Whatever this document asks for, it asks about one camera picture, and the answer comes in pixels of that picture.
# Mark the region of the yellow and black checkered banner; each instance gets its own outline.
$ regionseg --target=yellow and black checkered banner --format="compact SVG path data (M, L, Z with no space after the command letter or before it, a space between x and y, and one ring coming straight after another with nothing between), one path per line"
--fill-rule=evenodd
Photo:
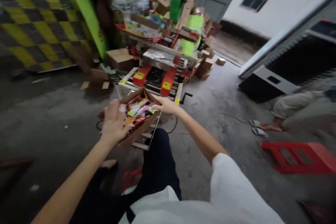
M0 40L30 71L74 62L67 48L83 44L97 51L74 0L0 0Z

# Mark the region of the black handle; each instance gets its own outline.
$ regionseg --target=black handle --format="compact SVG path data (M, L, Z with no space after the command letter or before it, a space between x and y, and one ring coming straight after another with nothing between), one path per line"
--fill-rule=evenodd
M190 97L193 96L192 94L185 92L184 95L183 95L182 101L180 101L180 104L182 104L182 105L184 104L184 99L186 98L186 95L188 95Z

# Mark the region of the white sleeve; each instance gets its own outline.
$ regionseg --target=white sleeve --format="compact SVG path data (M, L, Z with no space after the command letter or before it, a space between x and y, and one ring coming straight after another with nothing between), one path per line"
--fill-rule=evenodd
M278 214L263 200L238 165L219 153L212 161L210 202L229 210L248 223L282 223Z

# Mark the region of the slipper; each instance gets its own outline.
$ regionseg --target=slipper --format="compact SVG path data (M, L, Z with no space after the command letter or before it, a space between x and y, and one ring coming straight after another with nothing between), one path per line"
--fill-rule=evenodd
M256 134L257 136L260 136L260 137L261 136L265 137L265 138L268 137L268 134L265 131L263 131L262 129L260 129L260 128L252 128L252 132L254 134Z
M250 124L251 124L252 127L258 128L259 125L260 125L260 122L256 121L256 120L250 120Z

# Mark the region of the dark cloth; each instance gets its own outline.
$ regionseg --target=dark cloth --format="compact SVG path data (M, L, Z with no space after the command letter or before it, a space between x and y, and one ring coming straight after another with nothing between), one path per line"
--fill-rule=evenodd
M175 171L175 161L164 129L156 129L150 149L143 153L142 178L136 189L125 196L107 196L99 187L108 173L100 168L90 181L70 221L74 223L118 223L125 211L142 197L160 192L171 186L179 200L180 181Z

